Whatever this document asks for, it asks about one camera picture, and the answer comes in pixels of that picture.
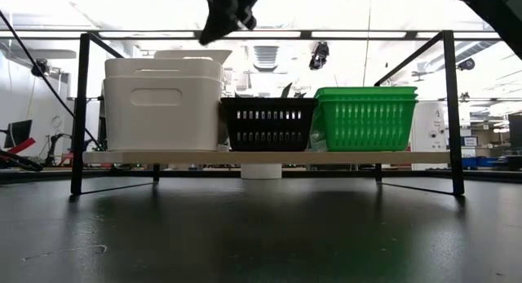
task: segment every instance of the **black plastic basket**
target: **black plastic basket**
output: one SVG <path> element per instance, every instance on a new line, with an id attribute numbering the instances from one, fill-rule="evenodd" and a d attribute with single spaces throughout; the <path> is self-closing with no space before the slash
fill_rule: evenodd
<path id="1" fill-rule="evenodd" d="M 234 151 L 298 152 L 308 145 L 317 99 L 222 98 Z"/>

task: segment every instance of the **computer monitor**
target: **computer monitor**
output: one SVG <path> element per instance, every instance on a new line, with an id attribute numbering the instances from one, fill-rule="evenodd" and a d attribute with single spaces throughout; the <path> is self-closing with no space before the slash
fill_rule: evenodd
<path id="1" fill-rule="evenodd" d="M 22 122 L 13 122 L 7 126 L 6 130 L 6 141 L 4 142 L 4 148 L 13 148 L 18 144 L 23 143 L 29 139 L 31 135 L 31 125 L 33 120 L 27 120 Z"/>

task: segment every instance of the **green plastic basket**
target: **green plastic basket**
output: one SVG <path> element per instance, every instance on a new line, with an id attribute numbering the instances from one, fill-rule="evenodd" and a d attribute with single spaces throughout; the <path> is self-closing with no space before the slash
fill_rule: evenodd
<path id="1" fill-rule="evenodd" d="M 417 104 L 415 89 L 395 86 L 320 89 L 316 93 L 319 107 L 314 112 L 310 134 L 312 149 L 404 151 Z"/>

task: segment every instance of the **white cylinder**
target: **white cylinder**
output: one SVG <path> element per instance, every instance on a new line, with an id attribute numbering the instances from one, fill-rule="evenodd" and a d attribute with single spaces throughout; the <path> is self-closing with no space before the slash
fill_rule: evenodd
<path id="1" fill-rule="evenodd" d="M 241 165 L 242 179 L 281 179 L 282 164 Z"/>

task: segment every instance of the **wooden board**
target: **wooden board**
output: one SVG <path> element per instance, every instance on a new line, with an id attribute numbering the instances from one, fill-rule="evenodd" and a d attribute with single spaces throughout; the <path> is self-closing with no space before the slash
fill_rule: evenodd
<path id="1" fill-rule="evenodd" d="M 449 163 L 449 153 L 134 151 L 83 153 L 83 161 L 117 164 L 443 164 Z"/>

